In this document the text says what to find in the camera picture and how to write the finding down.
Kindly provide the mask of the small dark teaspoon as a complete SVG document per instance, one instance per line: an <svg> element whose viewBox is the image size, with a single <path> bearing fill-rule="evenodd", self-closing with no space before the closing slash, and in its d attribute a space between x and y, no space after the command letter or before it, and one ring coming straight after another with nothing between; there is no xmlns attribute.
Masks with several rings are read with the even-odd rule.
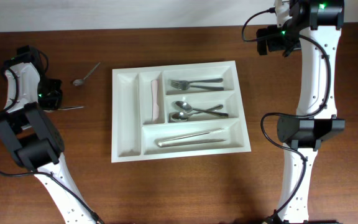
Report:
<svg viewBox="0 0 358 224"><path fill-rule="evenodd" d="M84 108L84 106L67 106L67 107L58 108L57 110L65 111L65 110L77 110L82 108Z"/></svg>

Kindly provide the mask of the pink plastic knife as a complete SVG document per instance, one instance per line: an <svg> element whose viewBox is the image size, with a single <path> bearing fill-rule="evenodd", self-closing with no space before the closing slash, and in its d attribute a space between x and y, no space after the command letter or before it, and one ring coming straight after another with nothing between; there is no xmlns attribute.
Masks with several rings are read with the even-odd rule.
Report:
<svg viewBox="0 0 358 224"><path fill-rule="evenodd" d="M151 87L152 87L152 122L154 123L159 117L158 80L152 80Z"/></svg>

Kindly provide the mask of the steel fork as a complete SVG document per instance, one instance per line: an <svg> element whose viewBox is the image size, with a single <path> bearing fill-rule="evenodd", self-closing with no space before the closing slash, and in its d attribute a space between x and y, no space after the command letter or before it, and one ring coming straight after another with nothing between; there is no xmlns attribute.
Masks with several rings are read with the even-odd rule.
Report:
<svg viewBox="0 0 358 224"><path fill-rule="evenodd" d="M186 80L170 80L171 82L178 82L178 83L186 83L190 85L194 85L194 83L222 83L222 78L215 78L215 79L207 79L207 80L193 80L193 81L186 81Z"/></svg>
<svg viewBox="0 0 358 224"><path fill-rule="evenodd" d="M178 83L178 82L171 82L171 87L174 87L179 90L188 90L190 88L199 88L202 90L211 90L211 91L223 91L223 87L214 87L214 86L199 86L199 85L190 85L186 83Z"/></svg>

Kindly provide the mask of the steel tablespoon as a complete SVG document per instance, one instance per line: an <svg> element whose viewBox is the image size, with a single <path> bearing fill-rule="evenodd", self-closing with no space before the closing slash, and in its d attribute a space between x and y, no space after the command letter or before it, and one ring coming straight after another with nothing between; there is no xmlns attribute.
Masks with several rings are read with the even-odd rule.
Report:
<svg viewBox="0 0 358 224"><path fill-rule="evenodd" d="M210 115L217 116L217 117L220 117L220 118L228 118L229 117L229 115L227 113L208 111L208 110L203 110L203 109L199 109L199 108L194 108L194 107L192 107L190 104L188 104L185 101L175 101L173 103L173 105L174 105L174 107L176 109L178 109L179 111L184 112L184 113L191 113L192 111L195 111L195 112L210 114Z"/></svg>
<svg viewBox="0 0 358 224"><path fill-rule="evenodd" d="M222 104L219 104L214 107L208 108L208 111L216 111L216 110L221 110L223 108L224 106ZM169 120L172 122L185 122L196 114L200 114L200 112L194 112L194 113L174 112L174 113L170 113Z"/></svg>

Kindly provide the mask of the long steel tongs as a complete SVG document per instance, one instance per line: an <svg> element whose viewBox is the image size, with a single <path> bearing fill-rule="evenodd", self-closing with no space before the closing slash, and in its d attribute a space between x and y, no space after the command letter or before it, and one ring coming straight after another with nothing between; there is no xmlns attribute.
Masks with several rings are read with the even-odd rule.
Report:
<svg viewBox="0 0 358 224"><path fill-rule="evenodd" d="M212 142L223 142L226 139L217 138L214 135L223 132L223 129L210 129L196 133L190 133L182 136L175 136L172 138L158 140L156 145L158 147L175 147L187 146L194 144L206 144Z"/></svg>

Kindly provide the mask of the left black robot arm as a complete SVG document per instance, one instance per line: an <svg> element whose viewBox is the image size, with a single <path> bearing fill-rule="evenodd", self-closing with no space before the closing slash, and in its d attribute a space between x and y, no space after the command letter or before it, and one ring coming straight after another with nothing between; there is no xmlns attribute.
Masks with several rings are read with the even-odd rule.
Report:
<svg viewBox="0 0 358 224"><path fill-rule="evenodd" d="M65 223L102 223L72 179L65 145L47 112L59 110L61 80L46 76L48 57L33 46L17 49L1 69L7 100L0 111L0 140L17 166L34 176L51 196Z"/></svg>

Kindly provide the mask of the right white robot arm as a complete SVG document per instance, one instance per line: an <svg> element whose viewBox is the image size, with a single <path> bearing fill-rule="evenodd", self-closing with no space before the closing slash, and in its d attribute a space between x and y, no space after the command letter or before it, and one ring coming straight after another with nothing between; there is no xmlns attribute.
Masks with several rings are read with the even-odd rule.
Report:
<svg viewBox="0 0 358 224"><path fill-rule="evenodd" d="M283 185L277 209L264 223L308 223L313 163L322 143L338 135L334 97L336 52L344 21L344 1L275 1L277 24L258 33L258 51L302 55L301 93L294 115L277 113L278 147L284 150Z"/></svg>

